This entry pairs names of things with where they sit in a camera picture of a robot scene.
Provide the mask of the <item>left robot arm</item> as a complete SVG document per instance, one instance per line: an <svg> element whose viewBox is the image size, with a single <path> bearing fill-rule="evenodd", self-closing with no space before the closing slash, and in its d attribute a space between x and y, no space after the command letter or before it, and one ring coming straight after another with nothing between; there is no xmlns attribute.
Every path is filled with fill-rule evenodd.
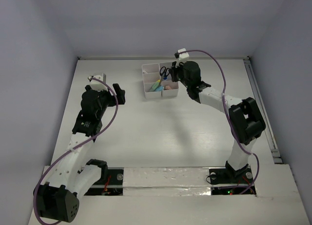
<svg viewBox="0 0 312 225"><path fill-rule="evenodd" d="M56 225L72 222L84 194L94 183L102 184L108 178L107 163L87 160L86 154L112 124L109 121L105 127L102 125L106 109L118 109L125 104L125 91L117 83L109 87L98 79L93 79L85 89L65 152L42 174L34 188L34 214L42 225L46 224L44 219L54 220Z"/></svg>

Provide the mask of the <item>green clear highlighter marker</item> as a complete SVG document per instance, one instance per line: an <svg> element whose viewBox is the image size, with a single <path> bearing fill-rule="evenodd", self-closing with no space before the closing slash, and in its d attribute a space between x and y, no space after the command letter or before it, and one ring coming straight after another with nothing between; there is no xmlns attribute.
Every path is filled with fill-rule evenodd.
<svg viewBox="0 0 312 225"><path fill-rule="evenodd" d="M155 89L156 89L157 87L159 87L159 84L158 84L157 82L155 82L155 83L151 86L149 92L154 92Z"/></svg>

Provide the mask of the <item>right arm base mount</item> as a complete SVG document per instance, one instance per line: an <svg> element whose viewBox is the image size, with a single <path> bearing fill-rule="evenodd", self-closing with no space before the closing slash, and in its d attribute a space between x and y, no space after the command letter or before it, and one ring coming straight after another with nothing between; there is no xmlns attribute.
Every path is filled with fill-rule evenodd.
<svg viewBox="0 0 312 225"><path fill-rule="evenodd" d="M231 177L225 168L212 168L206 176L211 186L211 195L256 195L255 186L251 185L253 174L250 167L237 177Z"/></svg>

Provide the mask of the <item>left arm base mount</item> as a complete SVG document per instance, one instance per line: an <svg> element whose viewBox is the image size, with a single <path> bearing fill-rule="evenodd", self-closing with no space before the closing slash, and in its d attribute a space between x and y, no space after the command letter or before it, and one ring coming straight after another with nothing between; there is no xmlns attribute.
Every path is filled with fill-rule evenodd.
<svg viewBox="0 0 312 225"><path fill-rule="evenodd" d="M102 196L123 195L124 168L108 168L106 179L95 182L92 188L100 189Z"/></svg>

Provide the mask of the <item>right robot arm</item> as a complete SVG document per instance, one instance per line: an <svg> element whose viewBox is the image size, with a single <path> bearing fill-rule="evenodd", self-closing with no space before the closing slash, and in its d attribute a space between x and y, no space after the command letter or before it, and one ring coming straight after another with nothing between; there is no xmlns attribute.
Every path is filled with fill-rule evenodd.
<svg viewBox="0 0 312 225"><path fill-rule="evenodd" d="M234 144L225 167L212 170L210 179L213 185L237 183L246 174L253 145L266 128L257 102L251 97L241 99L225 95L224 91L205 83L200 67L194 61L175 61L169 71L172 81L182 83L192 100L225 114Z"/></svg>

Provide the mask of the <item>light blue marker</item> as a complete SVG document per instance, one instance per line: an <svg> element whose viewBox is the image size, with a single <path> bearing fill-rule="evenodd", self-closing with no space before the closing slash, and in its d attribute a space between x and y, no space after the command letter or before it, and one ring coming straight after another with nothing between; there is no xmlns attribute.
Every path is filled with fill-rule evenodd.
<svg viewBox="0 0 312 225"><path fill-rule="evenodd" d="M160 92L160 91L162 91L163 90L163 86L159 86L159 87L157 87L156 89L155 89L155 92Z"/></svg>

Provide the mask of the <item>black handled scissors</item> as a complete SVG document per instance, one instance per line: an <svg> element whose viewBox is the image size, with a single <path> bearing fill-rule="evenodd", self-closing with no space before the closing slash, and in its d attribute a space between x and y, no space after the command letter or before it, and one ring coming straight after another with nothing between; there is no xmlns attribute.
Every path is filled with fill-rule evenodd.
<svg viewBox="0 0 312 225"><path fill-rule="evenodd" d="M168 67L162 66L160 68L159 74L160 74L160 83L159 83L159 85L161 85L162 81L164 81L164 77L165 76L168 77L168 75L170 74L170 69Z"/></svg>

